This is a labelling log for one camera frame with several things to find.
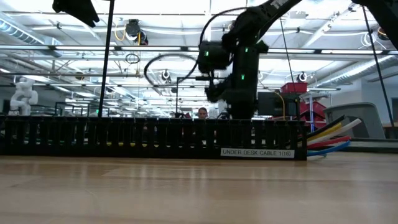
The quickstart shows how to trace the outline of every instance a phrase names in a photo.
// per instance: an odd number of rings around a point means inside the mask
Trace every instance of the red box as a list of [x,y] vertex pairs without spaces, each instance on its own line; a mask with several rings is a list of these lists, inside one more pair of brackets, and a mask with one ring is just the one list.
[[286,83],[280,89],[282,93],[306,93],[308,83]]

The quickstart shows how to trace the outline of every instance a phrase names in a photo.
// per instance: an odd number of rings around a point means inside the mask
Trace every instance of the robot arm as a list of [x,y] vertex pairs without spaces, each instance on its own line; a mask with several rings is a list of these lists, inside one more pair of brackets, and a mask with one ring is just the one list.
[[[236,119],[250,119],[256,110],[257,73],[259,54],[267,53],[268,46],[258,40],[271,25],[301,0],[270,0],[249,7],[241,13],[233,28],[221,42],[201,42],[198,68],[212,77],[214,70],[224,70],[233,62],[233,72],[218,85],[205,90],[208,100],[225,100],[231,105],[229,113]],[[367,6],[395,47],[398,47],[398,5],[393,0],[353,0]]]

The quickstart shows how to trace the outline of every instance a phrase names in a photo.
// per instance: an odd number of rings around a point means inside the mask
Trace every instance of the person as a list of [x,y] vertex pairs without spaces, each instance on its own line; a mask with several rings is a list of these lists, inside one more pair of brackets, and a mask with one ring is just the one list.
[[206,119],[207,118],[207,109],[206,108],[199,108],[199,110],[198,110],[198,118],[199,119]]

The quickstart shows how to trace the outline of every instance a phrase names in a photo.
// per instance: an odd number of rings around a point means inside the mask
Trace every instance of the metal pole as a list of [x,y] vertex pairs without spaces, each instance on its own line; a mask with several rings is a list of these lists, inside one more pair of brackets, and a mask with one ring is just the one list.
[[178,113],[178,81],[180,81],[180,77],[177,77],[177,91],[175,92],[175,113]]
[[310,92],[310,121],[311,121],[311,132],[313,132],[314,131],[314,120],[313,120],[312,92]]
[[392,132],[393,137],[392,138],[395,139],[398,135],[396,133],[395,124],[394,124],[394,118],[392,117],[391,107],[390,107],[390,102],[389,102],[389,99],[388,99],[388,96],[387,96],[386,87],[384,86],[384,80],[383,80],[383,77],[381,75],[381,68],[380,68],[380,65],[379,65],[379,61],[377,59],[376,48],[374,46],[373,37],[372,37],[372,30],[371,30],[371,28],[369,26],[368,16],[366,15],[366,10],[365,10],[364,6],[362,6],[362,10],[363,10],[363,14],[364,14],[364,17],[365,17],[366,27],[368,28],[368,35],[369,35],[369,39],[370,39],[371,45],[372,45],[374,61],[376,62],[377,73],[379,75],[381,89],[382,89],[383,95],[384,95],[384,101],[386,102],[388,117],[390,118],[390,124],[391,124],[391,128],[393,130],[393,132]]
[[105,42],[105,57],[104,57],[104,69],[102,74],[102,85],[101,85],[101,96],[99,98],[99,111],[98,117],[102,118],[102,107],[104,105],[104,95],[105,95],[105,80],[106,72],[108,71],[108,59],[109,59],[109,47],[111,44],[112,35],[112,21],[113,21],[113,10],[114,10],[114,0],[109,2],[109,16],[108,16],[108,30],[106,31],[106,42]]

